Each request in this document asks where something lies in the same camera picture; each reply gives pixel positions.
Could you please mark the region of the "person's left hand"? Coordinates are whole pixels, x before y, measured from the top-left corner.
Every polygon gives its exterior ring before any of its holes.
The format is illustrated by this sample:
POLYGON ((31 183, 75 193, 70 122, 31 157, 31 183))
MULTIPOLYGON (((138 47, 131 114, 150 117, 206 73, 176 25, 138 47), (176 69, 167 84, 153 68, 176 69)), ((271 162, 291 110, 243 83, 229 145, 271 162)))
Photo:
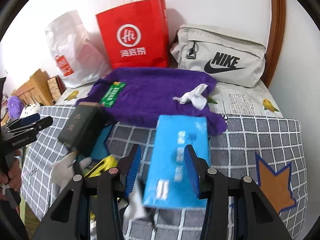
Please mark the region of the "person's left hand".
POLYGON ((22 185, 20 161, 18 158, 14 158, 11 169, 8 172, 8 176, 1 172, 1 184, 9 184, 9 186, 16 192, 20 192, 22 185))

